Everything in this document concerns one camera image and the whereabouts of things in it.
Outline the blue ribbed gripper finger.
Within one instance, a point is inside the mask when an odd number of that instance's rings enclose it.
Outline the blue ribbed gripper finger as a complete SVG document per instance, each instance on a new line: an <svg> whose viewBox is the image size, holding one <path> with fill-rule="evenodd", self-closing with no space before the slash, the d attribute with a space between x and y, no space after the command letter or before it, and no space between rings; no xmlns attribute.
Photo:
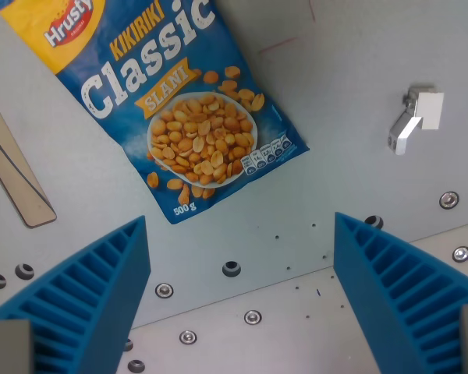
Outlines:
<svg viewBox="0 0 468 374"><path fill-rule="evenodd" d="M150 274L140 216L11 297L0 321L30 323L35 373L114 373Z"/></svg>
<svg viewBox="0 0 468 374"><path fill-rule="evenodd" d="M335 215L334 270L380 372L462 372L468 276L343 213Z"/></svg>

